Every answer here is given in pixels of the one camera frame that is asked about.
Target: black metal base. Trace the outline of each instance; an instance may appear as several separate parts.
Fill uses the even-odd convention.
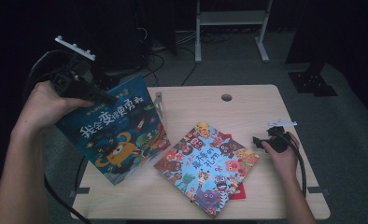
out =
[[[321,75],[306,72],[290,72],[290,79],[299,93],[313,93],[315,96],[337,96],[332,86],[327,85]]]

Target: book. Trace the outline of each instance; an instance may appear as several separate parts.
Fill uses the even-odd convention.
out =
[[[170,142],[141,76],[107,93],[117,98],[113,106],[95,102],[65,115],[56,126],[117,185],[167,149]]]
[[[259,156],[201,121],[154,167],[212,218],[230,200]]]

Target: wooden table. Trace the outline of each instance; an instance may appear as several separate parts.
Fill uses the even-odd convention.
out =
[[[291,120],[277,87],[273,85],[149,88],[151,97],[158,91],[162,93],[163,124],[172,146],[198,121],[206,121],[222,133],[230,133],[245,147],[255,148],[252,136],[268,138],[268,121]],[[224,94],[231,95],[232,100],[223,101],[221,96]],[[298,136],[294,127],[285,129]],[[276,219],[286,216],[283,192],[270,156],[262,149],[255,150],[260,159],[244,180],[247,198],[229,201],[217,219]],[[308,189],[317,189],[318,181],[302,147],[300,151]],[[153,167],[156,161],[118,186],[111,185],[88,163],[80,187],[90,190],[87,194],[77,195],[74,208],[88,218],[211,219],[157,172]],[[301,181],[299,166],[297,176]],[[308,191],[306,199],[317,219],[330,216],[320,190]]]

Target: book cover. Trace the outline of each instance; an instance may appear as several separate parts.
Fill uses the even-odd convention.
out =
[[[206,122],[199,122],[154,167],[215,218],[259,156]]]
[[[141,76],[108,91],[117,103],[95,102],[65,115],[56,126],[113,184],[119,184],[170,146]]]

